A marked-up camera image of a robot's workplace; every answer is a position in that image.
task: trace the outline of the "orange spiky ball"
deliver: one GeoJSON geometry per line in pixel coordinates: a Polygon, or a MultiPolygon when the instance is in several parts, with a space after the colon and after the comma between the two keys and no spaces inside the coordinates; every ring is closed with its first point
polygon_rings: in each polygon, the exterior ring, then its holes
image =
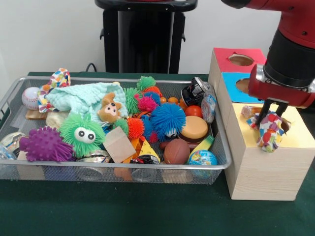
{"type": "Polygon", "coordinates": [[[159,95],[159,97],[163,97],[161,91],[156,86],[148,87],[148,88],[142,90],[141,92],[142,92],[142,94],[145,94],[146,92],[155,92],[159,95]]]}
{"type": "Polygon", "coordinates": [[[130,139],[138,139],[143,135],[144,125],[142,120],[136,118],[129,118],[127,120],[129,133],[128,138],[130,139]]]}

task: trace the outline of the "wire mesh basket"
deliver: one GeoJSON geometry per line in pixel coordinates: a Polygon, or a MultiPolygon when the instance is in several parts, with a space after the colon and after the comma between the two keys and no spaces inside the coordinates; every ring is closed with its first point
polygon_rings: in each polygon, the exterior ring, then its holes
{"type": "MultiPolygon", "coordinates": [[[[25,89],[39,87],[48,80],[49,77],[28,76],[15,81],[10,87],[0,102],[0,139],[13,132],[28,134],[31,129],[46,125],[44,120],[25,119],[27,109],[21,97],[25,89]]],[[[124,88],[135,87],[137,82],[127,79],[71,78],[72,85],[113,81],[120,82],[124,88]]],[[[189,81],[157,81],[163,96],[178,99],[181,89],[188,84],[189,81]]],[[[218,107],[209,130],[215,137],[210,151],[218,160],[216,166],[0,160],[0,179],[213,184],[220,172],[231,164],[230,149],[218,107]]],[[[158,143],[152,148],[161,161],[164,160],[158,143]]]]}

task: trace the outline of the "white wall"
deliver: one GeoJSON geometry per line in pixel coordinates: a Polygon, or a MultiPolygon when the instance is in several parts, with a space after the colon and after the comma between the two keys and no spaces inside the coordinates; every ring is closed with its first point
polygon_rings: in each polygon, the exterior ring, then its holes
{"type": "MultiPolygon", "coordinates": [[[[213,47],[266,54],[280,14],[199,0],[186,17],[180,73],[208,73],[213,47]]],[[[104,71],[102,27],[102,9],[93,0],[0,0],[0,94],[29,71],[83,71],[89,62],[104,71]]]]}

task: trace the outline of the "green spiky ball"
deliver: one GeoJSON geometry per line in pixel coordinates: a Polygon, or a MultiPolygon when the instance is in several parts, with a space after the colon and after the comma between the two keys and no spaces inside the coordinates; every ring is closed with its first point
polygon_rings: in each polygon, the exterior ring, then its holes
{"type": "Polygon", "coordinates": [[[141,76],[137,82],[137,89],[142,91],[148,87],[156,85],[156,80],[152,76],[141,76]]]}
{"type": "Polygon", "coordinates": [[[99,145],[105,141],[102,127],[97,122],[91,121],[90,114],[86,114],[83,119],[78,114],[69,115],[59,131],[63,141],[73,145],[78,158],[88,155],[91,151],[99,150],[99,145]]]}
{"type": "Polygon", "coordinates": [[[125,119],[118,119],[114,124],[113,124],[113,128],[117,128],[120,127],[124,133],[128,136],[129,133],[129,127],[127,124],[127,121],[125,119]]]}
{"type": "Polygon", "coordinates": [[[142,98],[141,92],[136,88],[124,88],[125,97],[126,97],[126,107],[128,114],[139,113],[138,101],[134,98],[136,94],[139,95],[139,98],[142,98]]]}

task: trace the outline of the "mint fleece cloth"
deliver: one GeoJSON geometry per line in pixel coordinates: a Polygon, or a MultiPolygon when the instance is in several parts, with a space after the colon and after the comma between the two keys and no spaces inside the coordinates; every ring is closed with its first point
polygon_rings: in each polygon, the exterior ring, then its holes
{"type": "Polygon", "coordinates": [[[101,109],[103,97],[115,93],[115,102],[122,104],[119,110],[122,117],[127,117],[126,97],[123,88],[113,83],[96,83],[55,88],[47,96],[47,100],[59,111],[70,111],[70,114],[91,114],[91,120],[101,122],[97,112],[101,109]]]}

